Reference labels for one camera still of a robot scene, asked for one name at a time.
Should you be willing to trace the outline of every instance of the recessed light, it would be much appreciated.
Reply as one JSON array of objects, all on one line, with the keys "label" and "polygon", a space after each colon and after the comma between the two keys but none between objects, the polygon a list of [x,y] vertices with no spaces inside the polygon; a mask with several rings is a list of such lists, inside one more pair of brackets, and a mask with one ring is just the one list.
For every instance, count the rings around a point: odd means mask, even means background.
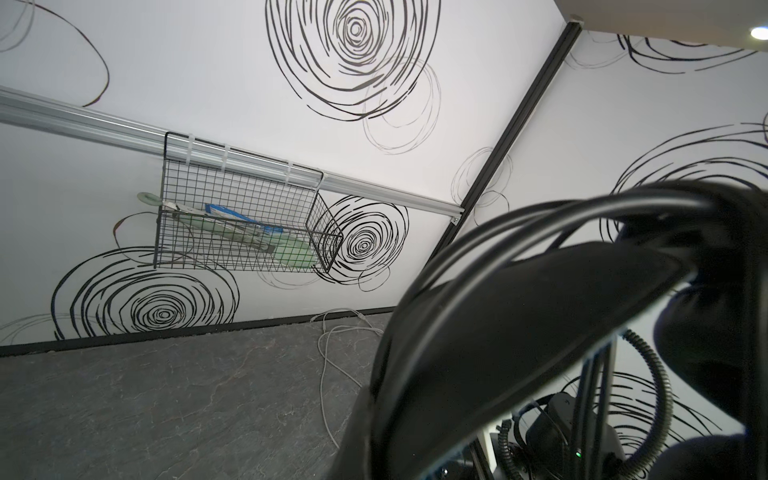
[{"label": "recessed light", "polygon": [[755,27],[752,29],[752,36],[758,40],[768,40],[768,27]]}]

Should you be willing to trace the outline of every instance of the green plastic item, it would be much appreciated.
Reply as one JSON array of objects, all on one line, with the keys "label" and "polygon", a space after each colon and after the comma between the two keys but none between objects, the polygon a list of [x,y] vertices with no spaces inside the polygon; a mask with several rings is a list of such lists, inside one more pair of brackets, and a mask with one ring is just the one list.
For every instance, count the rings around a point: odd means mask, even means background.
[{"label": "green plastic item", "polygon": [[259,227],[236,229],[222,222],[221,219],[209,220],[206,217],[190,214],[175,214],[174,217],[190,227],[269,253],[286,266],[308,269],[317,263],[312,246],[286,232],[270,235]]},{"label": "green plastic item", "polygon": [[268,245],[274,247],[272,254],[283,265],[295,268],[311,268],[317,263],[312,246],[287,232],[265,232],[263,238]]},{"label": "green plastic item", "polygon": [[256,224],[252,227],[233,227],[229,222],[222,220],[220,217],[213,217],[202,210],[185,205],[165,202],[155,194],[141,192],[137,197],[147,205],[164,205],[166,208],[175,210],[173,213],[174,219],[184,225],[211,232],[227,240],[256,248],[261,252],[272,255],[283,265],[291,266],[292,268],[308,269],[317,263],[312,246],[285,231],[282,233],[268,233]]}]

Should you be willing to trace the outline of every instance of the aluminum rail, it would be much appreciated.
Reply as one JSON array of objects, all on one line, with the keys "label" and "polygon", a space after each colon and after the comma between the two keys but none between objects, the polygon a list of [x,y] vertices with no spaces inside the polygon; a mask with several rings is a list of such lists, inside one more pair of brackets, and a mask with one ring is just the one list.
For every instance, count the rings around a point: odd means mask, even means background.
[{"label": "aluminum rail", "polygon": [[[158,157],[163,155],[166,133],[162,128],[6,87],[0,87],[0,122],[127,148]],[[175,144],[170,146],[169,153],[174,157],[186,157],[187,148],[182,143]],[[195,149],[192,152],[192,158],[198,163],[216,164],[220,162],[220,153],[215,149],[210,151]],[[286,161],[246,151],[232,152],[227,157],[227,167],[237,166],[238,170],[251,171],[263,177],[281,181],[286,178],[286,165]],[[371,184],[345,175],[332,172],[324,172],[324,174],[321,190],[389,202],[448,215],[454,219],[460,218],[464,210],[459,205],[449,202]],[[292,184],[312,187],[316,186],[318,181],[317,170],[299,164],[291,166],[290,182]]]}]

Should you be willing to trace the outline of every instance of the gray floor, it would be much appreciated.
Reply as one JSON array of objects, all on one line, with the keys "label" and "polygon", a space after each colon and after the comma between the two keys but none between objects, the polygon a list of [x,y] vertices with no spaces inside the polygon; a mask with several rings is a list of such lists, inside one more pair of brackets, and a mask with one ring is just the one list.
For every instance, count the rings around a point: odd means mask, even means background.
[{"label": "gray floor", "polygon": [[[319,333],[300,324],[0,359],[0,477],[322,478],[335,448]],[[367,383],[377,344],[341,333],[329,357]],[[329,369],[324,388],[340,432],[357,387]]]}]

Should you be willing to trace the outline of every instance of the baseboard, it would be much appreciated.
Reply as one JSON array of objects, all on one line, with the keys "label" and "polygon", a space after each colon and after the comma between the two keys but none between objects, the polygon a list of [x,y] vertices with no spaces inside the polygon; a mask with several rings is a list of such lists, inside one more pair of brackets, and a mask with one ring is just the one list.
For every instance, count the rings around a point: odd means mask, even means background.
[{"label": "baseboard", "polygon": [[[360,310],[363,315],[391,313],[394,306]],[[87,349],[94,346],[119,345],[121,343],[144,342],[146,340],[170,339],[180,336],[205,335],[206,333],[233,332],[235,330],[260,329],[268,326],[306,323],[315,315],[286,316],[276,319],[252,320],[249,322],[225,323],[220,325],[188,326],[180,329],[157,330],[154,332],[122,333],[120,335],[92,336],[84,339],[54,340],[52,342],[25,343],[22,345],[0,346],[0,357],[26,355],[61,350]],[[354,313],[329,313],[326,319],[338,319],[355,316]]]}]

